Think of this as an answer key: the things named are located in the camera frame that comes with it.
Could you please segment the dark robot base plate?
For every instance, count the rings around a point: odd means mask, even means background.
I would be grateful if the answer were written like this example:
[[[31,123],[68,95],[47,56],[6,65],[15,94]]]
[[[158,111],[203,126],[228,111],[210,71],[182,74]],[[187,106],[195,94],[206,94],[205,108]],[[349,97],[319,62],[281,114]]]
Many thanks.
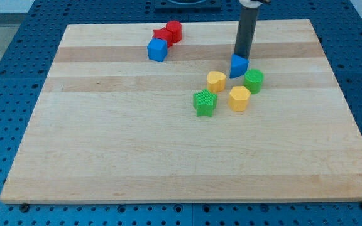
[[[221,0],[154,0],[157,11],[178,9],[221,9]]]

